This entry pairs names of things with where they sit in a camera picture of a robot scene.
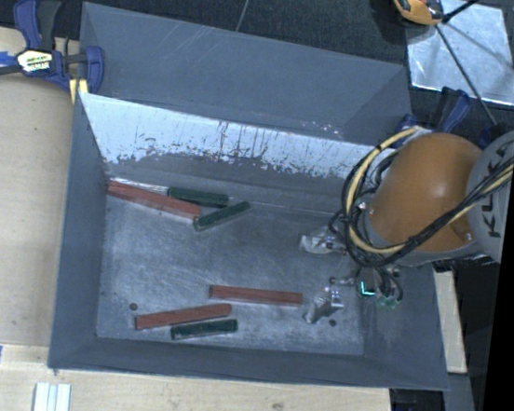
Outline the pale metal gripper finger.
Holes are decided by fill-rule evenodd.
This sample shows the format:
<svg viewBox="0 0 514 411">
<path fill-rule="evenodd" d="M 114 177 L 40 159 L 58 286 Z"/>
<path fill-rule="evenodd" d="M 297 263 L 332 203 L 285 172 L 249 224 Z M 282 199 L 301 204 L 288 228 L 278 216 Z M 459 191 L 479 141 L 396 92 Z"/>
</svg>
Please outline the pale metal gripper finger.
<svg viewBox="0 0 514 411">
<path fill-rule="evenodd" d="M 321 318 L 330 317 L 344 307 L 344 298 L 336 290 L 328 289 L 315 296 L 303 314 L 306 323 L 316 324 Z"/>
<path fill-rule="evenodd" d="M 328 227 L 322 226 L 303 234 L 299 240 L 299 249 L 304 253 L 341 253 L 344 250 L 344 245 L 337 234 L 329 230 Z"/>
</svg>

